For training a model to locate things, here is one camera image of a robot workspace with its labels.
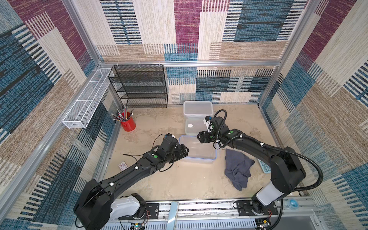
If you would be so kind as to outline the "pens in red cup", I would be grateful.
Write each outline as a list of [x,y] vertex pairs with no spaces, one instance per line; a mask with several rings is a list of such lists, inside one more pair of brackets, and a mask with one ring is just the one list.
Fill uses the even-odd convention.
[[123,110],[117,110],[117,114],[111,113],[111,117],[113,120],[118,122],[127,122],[132,118],[134,109],[131,110],[131,112],[128,112],[126,107],[123,107]]

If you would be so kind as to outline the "black mesh shelf rack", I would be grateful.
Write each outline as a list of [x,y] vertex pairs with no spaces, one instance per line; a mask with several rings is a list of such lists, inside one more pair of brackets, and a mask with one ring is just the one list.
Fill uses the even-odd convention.
[[114,65],[109,80],[123,106],[166,108],[168,105],[163,65]]

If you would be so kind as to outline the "light blue calculator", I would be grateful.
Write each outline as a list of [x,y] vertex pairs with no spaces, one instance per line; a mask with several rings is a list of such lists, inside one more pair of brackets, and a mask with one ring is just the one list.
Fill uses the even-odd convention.
[[263,173],[265,173],[265,174],[271,173],[271,168],[267,164],[265,164],[263,161],[261,161],[259,159],[258,159],[258,162],[261,166],[261,169],[262,169]]

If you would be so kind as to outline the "blue tape roll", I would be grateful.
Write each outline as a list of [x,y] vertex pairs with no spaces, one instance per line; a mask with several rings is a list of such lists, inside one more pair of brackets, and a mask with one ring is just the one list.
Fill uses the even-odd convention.
[[287,200],[287,207],[292,210],[299,209],[300,205],[296,199],[288,199]]

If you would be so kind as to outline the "small red white card box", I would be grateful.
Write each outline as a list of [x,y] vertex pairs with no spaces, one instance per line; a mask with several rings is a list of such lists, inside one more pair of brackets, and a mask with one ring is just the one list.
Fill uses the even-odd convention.
[[126,162],[122,162],[119,164],[119,168],[121,171],[124,171],[128,168],[128,165],[126,164]]

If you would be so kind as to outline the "grey cleaning cloth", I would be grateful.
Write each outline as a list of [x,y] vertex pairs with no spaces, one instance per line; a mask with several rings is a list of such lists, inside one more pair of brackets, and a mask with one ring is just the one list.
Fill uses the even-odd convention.
[[239,191],[247,188],[249,178],[252,176],[250,169],[255,161],[242,152],[231,149],[226,149],[225,161],[226,168],[224,173],[233,186]]

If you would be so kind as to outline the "clear far lunch box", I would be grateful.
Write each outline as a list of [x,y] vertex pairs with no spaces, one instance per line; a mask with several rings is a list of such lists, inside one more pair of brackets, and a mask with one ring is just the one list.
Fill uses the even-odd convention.
[[187,118],[211,116],[213,115],[213,104],[210,101],[185,101],[183,114]]

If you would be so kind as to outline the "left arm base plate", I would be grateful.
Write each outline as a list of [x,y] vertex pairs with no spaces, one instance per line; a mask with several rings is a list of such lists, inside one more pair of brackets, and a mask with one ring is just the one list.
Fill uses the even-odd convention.
[[119,220],[144,220],[147,218],[150,219],[158,219],[160,210],[159,203],[147,203],[143,208],[139,208],[138,213],[133,216],[122,216],[119,217]]

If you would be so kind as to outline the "blue-rimmed clear lunch box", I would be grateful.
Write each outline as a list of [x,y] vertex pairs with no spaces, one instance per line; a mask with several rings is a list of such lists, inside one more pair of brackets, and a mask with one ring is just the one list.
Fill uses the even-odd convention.
[[196,136],[182,135],[179,143],[184,144],[188,149],[188,156],[184,161],[194,163],[213,163],[217,158],[217,150],[211,143],[200,143]]

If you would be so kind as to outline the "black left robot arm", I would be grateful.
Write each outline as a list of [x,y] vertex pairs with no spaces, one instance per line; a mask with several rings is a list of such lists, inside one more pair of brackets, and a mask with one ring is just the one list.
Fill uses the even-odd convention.
[[153,147],[132,166],[108,179],[89,181],[74,206],[74,213],[87,230],[100,230],[111,216],[111,205],[117,197],[141,179],[188,156],[189,148],[166,134],[160,146]]

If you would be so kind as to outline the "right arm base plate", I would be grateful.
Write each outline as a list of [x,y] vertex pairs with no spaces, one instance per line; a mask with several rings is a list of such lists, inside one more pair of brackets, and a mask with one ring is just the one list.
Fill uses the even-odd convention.
[[278,215],[279,210],[275,202],[271,202],[265,206],[258,201],[238,200],[235,201],[234,207],[237,209],[239,216],[272,216]]

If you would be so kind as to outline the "aluminium front rail frame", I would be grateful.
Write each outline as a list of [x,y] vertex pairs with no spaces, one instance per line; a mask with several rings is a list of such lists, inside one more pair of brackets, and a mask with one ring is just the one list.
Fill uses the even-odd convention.
[[[299,209],[287,207],[288,199],[296,199]],[[288,197],[276,201],[278,215],[239,216],[235,201],[249,199],[207,199],[151,201],[159,203],[158,219],[119,220],[122,203],[116,205],[101,230],[326,230],[327,224],[310,197]]]

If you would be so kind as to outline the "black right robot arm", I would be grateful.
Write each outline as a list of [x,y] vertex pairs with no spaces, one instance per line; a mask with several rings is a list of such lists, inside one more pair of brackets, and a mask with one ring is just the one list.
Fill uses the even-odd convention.
[[[292,148],[280,148],[263,143],[238,129],[229,129],[221,117],[207,116],[203,119],[206,130],[197,135],[201,143],[215,143],[216,146],[230,147],[244,151],[271,169],[271,181],[252,197],[253,211],[263,213],[276,200],[281,200],[292,192],[317,188],[324,179],[320,166],[310,158],[296,153]],[[299,187],[306,178],[301,160],[310,163],[317,171],[318,178],[310,186]]]

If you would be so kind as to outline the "red pencil cup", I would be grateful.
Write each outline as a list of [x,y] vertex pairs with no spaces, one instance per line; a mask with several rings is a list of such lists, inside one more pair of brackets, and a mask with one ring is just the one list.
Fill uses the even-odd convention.
[[126,132],[131,132],[136,128],[136,123],[133,119],[133,117],[127,121],[127,122],[120,122],[121,127],[123,128],[124,131]]

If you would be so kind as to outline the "green-rimmed lunch box lid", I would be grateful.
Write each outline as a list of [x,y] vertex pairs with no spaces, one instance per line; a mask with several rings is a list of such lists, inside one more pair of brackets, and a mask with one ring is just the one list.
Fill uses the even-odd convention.
[[189,136],[197,136],[202,131],[208,131],[204,118],[188,118],[185,123],[185,133]]

